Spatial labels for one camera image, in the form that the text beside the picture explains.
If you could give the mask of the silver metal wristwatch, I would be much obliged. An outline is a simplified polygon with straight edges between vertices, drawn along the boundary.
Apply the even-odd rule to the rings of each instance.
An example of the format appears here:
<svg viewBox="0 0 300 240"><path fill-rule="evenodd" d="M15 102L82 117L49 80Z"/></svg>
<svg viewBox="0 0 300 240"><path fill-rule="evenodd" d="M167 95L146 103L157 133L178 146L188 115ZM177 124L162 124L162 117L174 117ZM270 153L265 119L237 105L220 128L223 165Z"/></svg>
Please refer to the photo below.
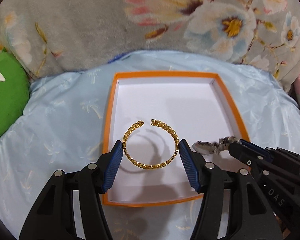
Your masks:
<svg viewBox="0 0 300 240"><path fill-rule="evenodd" d="M214 142L197 141L192 145L192 148L202 155L219 155L222 151L227 151L234 142L239 142L239 139L236 137L224 137Z"/></svg>

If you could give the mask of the orange cardboard box tray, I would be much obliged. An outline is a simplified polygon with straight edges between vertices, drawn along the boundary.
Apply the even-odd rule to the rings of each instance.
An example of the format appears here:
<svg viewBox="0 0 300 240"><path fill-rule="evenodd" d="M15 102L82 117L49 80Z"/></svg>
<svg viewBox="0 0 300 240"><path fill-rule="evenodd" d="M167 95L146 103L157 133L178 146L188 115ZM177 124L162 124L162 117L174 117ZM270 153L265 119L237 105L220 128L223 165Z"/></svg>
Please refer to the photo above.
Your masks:
<svg viewBox="0 0 300 240"><path fill-rule="evenodd" d="M249 139L239 110L221 77L206 72L116 73L109 94L103 150L126 148L111 206L149 207L199 198L189 184L176 145L186 140Z"/></svg>

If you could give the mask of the grey floral blanket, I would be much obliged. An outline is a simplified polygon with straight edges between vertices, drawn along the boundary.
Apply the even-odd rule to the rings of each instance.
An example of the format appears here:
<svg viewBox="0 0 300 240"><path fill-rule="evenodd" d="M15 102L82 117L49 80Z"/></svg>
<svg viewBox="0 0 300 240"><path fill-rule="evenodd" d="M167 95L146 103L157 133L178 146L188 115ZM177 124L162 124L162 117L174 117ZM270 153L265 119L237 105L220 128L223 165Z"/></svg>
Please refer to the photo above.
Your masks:
<svg viewBox="0 0 300 240"><path fill-rule="evenodd" d="M300 74L298 0L3 0L0 53L32 78L93 68L134 50L250 64L289 89Z"/></svg>

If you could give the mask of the green plush cushion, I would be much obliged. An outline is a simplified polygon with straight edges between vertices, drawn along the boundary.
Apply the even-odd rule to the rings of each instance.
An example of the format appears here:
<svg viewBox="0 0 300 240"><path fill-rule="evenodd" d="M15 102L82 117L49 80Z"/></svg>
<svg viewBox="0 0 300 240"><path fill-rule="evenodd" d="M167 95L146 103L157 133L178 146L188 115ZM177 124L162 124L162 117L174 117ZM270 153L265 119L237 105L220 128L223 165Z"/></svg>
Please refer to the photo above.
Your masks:
<svg viewBox="0 0 300 240"><path fill-rule="evenodd" d="M0 54L0 137L23 114L30 98L30 83L14 55Z"/></svg>

